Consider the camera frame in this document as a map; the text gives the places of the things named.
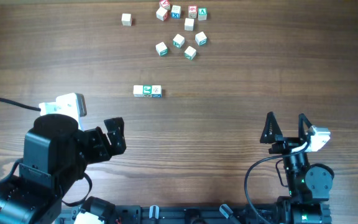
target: wood grain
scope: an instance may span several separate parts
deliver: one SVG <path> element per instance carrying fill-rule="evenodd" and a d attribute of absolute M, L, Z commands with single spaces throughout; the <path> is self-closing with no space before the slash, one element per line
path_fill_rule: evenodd
<path fill-rule="evenodd" d="M 185 9 L 188 2 L 181 2 Z M 332 131 L 310 162 L 336 173 L 329 204 L 334 223 L 358 223 L 358 3 L 355 1 L 207 1 L 207 21 L 161 22 L 155 2 L 0 6 L 0 96 L 28 105 L 85 95 L 86 129 L 124 118 L 127 151 L 88 167 L 91 195 L 118 205 L 244 204 L 265 116 L 285 135 L 297 116 Z M 131 13 L 132 27 L 121 25 Z M 194 36 L 209 38 L 198 47 Z M 176 49 L 196 48 L 193 61 Z M 155 45 L 170 52 L 159 57 Z M 164 98 L 134 98 L 133 85 L 162 85 Z M 0 178 L 22 155 L 39 116 L 0 103 Z M 274 162 L 253 171 L 255 202 L 288 195 Z M 82 198 L 77 182 L 65 200 Z"/>

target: black cable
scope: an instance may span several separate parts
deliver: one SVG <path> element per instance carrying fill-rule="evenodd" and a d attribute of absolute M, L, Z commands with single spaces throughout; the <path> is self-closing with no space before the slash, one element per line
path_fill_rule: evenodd
<path fill-rule="evenodd" d="M 41 111 L 41 108 L 37 108 L 37 107 L 33 107 L 33 106 L 27 106 L 27 105 L 24 105 L 22 103 L 18 103 L 16 101 L 8 100 L 8 99 L 1 98 L 1 97 L 0 97 L 0 102 L 9 103 L 10 105 L 14 105 L 14 106 L 20 106 L 21 108 L 28 109 L 28 110 Z"/>
<path fill-rule="evenodd" d="M 261 159 L 259 160 L 258 162 L 254 163 L 247 171 L 246 173 L 246 177 L 244 179 L 244 191 L 246 192 L 246 197 L 247 197 L 247 200 L 248 200 L 248 204 L 249 206 L 253 209 L 253 211 L 255 212 L 255 214 L 257 216 L 259 216 L 260 219 L 262 219 L 265 223 L 267 224 L 271 224 L 269 221 L 267 221 L 262 215 L 259 214 L 259 212 L 257 211 L 257 209 L 255 208 L 254 204 L 251 202 L 251 199 L 249 198 L 249 195 L 248 195 L 248 188 L 247 188 L 247 181 L 248 181 L 248 176 L 251 172 L 251 170 L 253 168 L 255 168 L 257 165 L 263 163 L 263 162 L 266 162 L 266 161 L 269 161 L 269 160 L 272 160 L 272 159 L 279 159 L 279 158 L 286 158 L 286 157 L 290 157 L 290 156 L 295 156 L 295 155 L 298 155 L 298 154 L 301 154 L 303 152 L 305 152 L 307 150 L 307 148 L 309 147 L 310 145 L 310 135 L 308 136 L 308 139 L 306 140 L 306 146 L 298 151 L 298 152 L 294 152 L 294 153 L 291 153 L 291 154 L 287 154 L 287 155 L 279 155 L 279 156 L 271 156 L 271 157 L 266 157 L 265 159 Z"/>
<path fill-rule="evenodd" d="M 91 192 L 91 190 L 92 190 L 92 180 L 91 180 L 91 178 L 90 178 L 86 173 L 84 173 L 84 177 L 85 177 L 86 181 L 88 181 L 88 184 L 89 184 L 88 193 L 85 195 L 85 197 L 83 197 L 81 200 L 76 201 L 76 202 L 67 203 L 67 202 L 65 202 L 65 201 L 62 200 L 62 202 L 63 202 L 65 205 L 67 205 L 67 206 L 69 206 L 69 207 L 74 207 L 74 206 L 82 205 L 82 204 L 85 202 L 86 198 L 88 197 L 88 195 L 90 194 L 90 192 Z"/>
<path fill-rule="evenodd" d="M 23 163 L 23 158 L 20 158 L 20 159 L 18 159 L 18 160 L 15 161 L 15 163 L 14 163 L 13 166 L 12 166 L 12 169 L 11 169 L 10 173 L 9 173 L 5 178 L 3 178 L 2 180 L 0 180 L 0 183 L 3 183 L 3 182 L 5 182 L 5 181 L 9 180 L 9 179 L 13 176 L 13 174 L 15 173 L 15 170 L 16 170 L 17 166 L 18 166 L 20 163 Z"/>
<path fill-rule="evenodd" d="M 283 180 L 281 179 L 280 170 L 278 169 L 278 164 L 279 164 L 281 161 L 283 161 L 283 159 L 280 159 L 279 161 L 276 162 L 277 175 L 278 175 L 278 178 L 280 179 L 281 186 L 283 186 L 283 187 L 288 187 L 288 185 L 284 185 L 284 184 L 283 184 Z"/>

